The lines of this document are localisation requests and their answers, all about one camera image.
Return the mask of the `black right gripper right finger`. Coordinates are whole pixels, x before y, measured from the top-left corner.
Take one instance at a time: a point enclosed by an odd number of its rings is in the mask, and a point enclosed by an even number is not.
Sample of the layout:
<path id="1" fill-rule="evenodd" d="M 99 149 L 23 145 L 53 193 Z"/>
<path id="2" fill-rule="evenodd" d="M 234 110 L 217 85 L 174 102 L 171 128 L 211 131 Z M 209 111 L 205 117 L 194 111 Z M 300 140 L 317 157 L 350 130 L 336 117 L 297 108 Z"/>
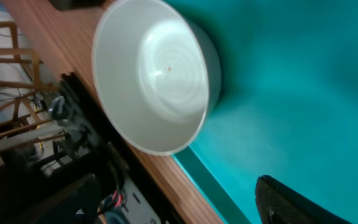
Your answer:
<path id="1" fill-rule="evenodd" d="M 349 224 L 269 175 L 257 179 L 255 202 L 263 224 Z"/>

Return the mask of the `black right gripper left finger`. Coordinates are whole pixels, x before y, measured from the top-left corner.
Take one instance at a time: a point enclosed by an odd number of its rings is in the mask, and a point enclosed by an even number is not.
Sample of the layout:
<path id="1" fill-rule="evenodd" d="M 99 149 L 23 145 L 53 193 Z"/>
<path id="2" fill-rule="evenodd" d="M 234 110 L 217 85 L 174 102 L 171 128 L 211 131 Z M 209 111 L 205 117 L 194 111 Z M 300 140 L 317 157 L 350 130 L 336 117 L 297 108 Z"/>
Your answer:
<path id="1" fill-rule="evenodd" d="M 0 223 L 94 223 L 101 196 L 93 174 L 57 183 L 0 175 Z"/>

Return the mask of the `grey shallow bowl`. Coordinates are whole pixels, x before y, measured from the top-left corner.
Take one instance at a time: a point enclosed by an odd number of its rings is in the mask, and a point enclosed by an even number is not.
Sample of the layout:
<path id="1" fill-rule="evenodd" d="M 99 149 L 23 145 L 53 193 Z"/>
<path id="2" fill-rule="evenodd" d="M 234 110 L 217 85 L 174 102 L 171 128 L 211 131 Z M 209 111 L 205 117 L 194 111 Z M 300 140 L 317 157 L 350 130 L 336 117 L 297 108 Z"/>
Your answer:
<path id="1" fill-rule="evenodd" d="M 117 1 L 92 46 L 95 89 L 116 131 L 140 151 L 166 156 L 197 137 L 222 83 L 206 32 L 164 1 Z"/>

